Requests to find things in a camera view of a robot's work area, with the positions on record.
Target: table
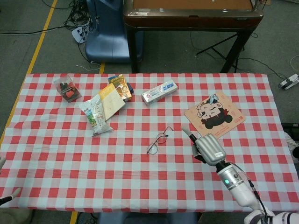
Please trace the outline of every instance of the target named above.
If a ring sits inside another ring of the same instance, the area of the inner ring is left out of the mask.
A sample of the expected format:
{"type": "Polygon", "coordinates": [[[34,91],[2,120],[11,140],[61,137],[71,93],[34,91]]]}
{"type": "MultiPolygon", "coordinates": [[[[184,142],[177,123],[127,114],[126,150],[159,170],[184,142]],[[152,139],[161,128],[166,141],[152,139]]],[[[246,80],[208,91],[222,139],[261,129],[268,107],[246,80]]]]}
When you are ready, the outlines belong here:
{"type": "Polygon", "coordinates": [[[222,90],[246,121],[219,139],[227,160],[239,164],[271,210],[299,210],[299,181],[266,75],[125,74],[135,90],[108,123],[113,132],[92,138],[80,102],[114,74],[69,74],[82,98],[68,104],[53,81],[65,74],[27,75],[0,155],[0,196],[22,187],[5,204],[31,209],[100,211],[234,211],[241,208],[215,173],[193,159],[181,125],[196,102],[222,90]],[[146,106],[141,93],[172,78],[178,91],[146,106]],[[167,126],[174,131],[156,155],[148,145],[167,126]]]}
{"type": "Polygon", "coordinates": [[[228,73],[263,18],[258,4],[254,0],[124,0],[132,73],[139,72],[135,34],[142,30],[236,32],[221,69],[221,73],[228,73]]]}

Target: metal table leg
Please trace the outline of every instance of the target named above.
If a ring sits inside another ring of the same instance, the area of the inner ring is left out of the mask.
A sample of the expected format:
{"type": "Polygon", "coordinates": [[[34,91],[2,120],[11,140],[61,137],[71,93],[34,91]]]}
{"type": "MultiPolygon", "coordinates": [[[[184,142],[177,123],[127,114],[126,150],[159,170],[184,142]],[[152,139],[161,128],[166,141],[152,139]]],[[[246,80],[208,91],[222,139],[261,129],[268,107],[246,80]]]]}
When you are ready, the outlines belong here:
{"type": "Polygon", "coordinates": [[[130,53],[132,73],[138,73],[137,48],[135,30],[127,27],[128,47],[130,53]]]}
{"type": "Polygon", "coordinates": [[[231,50],[228,53],[226,58],[226,62],[222,67],[220,73],[228,73],[230,68],[233,66],[235,60],[237,59],[238,55],[240,54],[241,50],[245,46],[247,40],[250,38],[252,31],[242,31],[238,33],[238,37],[234,42],[231,50]]]}

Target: gray carpet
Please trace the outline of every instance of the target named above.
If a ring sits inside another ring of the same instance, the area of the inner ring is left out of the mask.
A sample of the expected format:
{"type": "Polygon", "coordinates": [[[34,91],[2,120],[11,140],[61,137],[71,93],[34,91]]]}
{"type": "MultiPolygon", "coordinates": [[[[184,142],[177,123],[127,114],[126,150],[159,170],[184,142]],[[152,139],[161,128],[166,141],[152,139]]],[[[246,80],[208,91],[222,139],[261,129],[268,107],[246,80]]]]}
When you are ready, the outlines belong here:
{"type": "MultiPolygon", "coordinates": [[[[59,0],[57,7],[65,7],[69,1],[59,0]]],[[[40,0],[2,0],[0,2],[0,32],[41,30],[47,19],[49,8],[40,0]]],[[[256,30],[258,38],[250,38],[241,57],[251,57],[269,65],[276,72],[287,77],[296,73],[289,65],[290,59],[299,55],[299,4],[273,0],[264,9],[265,17],[256,30]]],[[[69,10],[54,10],[50,27],[61,26],[69,10]]],[[[194,46],[203,49],[231,33],[192,32],[194,46]]],[[[0,133],[3,132],[14,101],[17,97],[29,63],[39,40],[39,35],[0,36],[0,133]]],[[[227,42],[217,49],[223,54],[228,52],[232,42],[227,42]]],[[[140,64],[141,72],[219,72],[224,61],[209,51],[213,56],[202,54],[195,58],[190,41],[190,32],[146,32],[145,53],[140,64]]],[[[44,39],[37,61],[35,73],[43,72],[78,72],[86,73],[77,65],[97,68],[88,64],[80,55],[71,32],[64,28],[48,32],[44,39]]],[[[293,65],[299,68],[299,59],[293,65]]],[[[281,79],[266,66],[240,60],[242,70],[269,74],[269,82],[282,122],[299,123],[299,85],[284,91],[278,88],[281,79]]],[[[128,64],[107,64],[105,73],[129,73],[128,64]]],[[[70,212],[37,211],[32,223],[68,223],[70,212]]],[[[202,223],[242,223],[244,213],[209,213],[202,223]]]]}

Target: red and white checkered tablecloth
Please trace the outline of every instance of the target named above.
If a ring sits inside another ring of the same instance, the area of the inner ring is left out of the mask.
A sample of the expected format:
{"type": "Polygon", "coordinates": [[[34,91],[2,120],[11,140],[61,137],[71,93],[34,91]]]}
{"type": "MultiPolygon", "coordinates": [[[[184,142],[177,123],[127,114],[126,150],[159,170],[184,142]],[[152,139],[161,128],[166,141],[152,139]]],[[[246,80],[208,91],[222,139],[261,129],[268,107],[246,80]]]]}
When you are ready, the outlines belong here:
{"type": "Polygon", "coordinates": [[[69,74],[83,97],[67,103],[53,81],[62,74],[27,75],[0,155],[0,196],[22,188],[5,204],[32,209],[99,211],[233,211],[241,208],[215,167],[192,156],[181,125],[184,112],[222,90],[247,119],[219,139],[227,160],[240,165],[271,210],[299,210],[299,181],[266,75],[126,74],[133,99],[108,123],[113,132],[92,138],[78,105],[113,74],[69,74]],[[178,91],[150,106],[141,94],[172,78],[178,91]],[[148,145],[167,126],[156,155],[148,145]]]}

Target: eyeglasses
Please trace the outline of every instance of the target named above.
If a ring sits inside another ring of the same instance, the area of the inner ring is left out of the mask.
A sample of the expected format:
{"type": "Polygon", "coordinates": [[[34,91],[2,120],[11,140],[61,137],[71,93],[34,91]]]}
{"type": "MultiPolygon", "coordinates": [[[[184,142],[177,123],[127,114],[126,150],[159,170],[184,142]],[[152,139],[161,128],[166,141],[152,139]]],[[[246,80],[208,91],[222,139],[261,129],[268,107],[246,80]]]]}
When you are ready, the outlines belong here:
{"type": "Polygon", "coordinates": [[[170,128],[171,130],[173,130],[171,127],[168,126],[168,127],[165,129],[164,132],[159,133],[159,134],[157,135],[157,137],[156,137],[156,141],[155,141],[154,143],[151,143],[151,144],[148,146],[148,148],[147,148],[147,150],[146,150],[146,153],[147,153],[147,154],[152,154],[152,155],[154,155],[154,154],[156,154],[156,153],[158,152],[158,144],[163,144],[163,143],[165,143],[166,140],[167,140],[168,135],[165,134],[165,132],[167,131],[168,128],[170,128]]]}

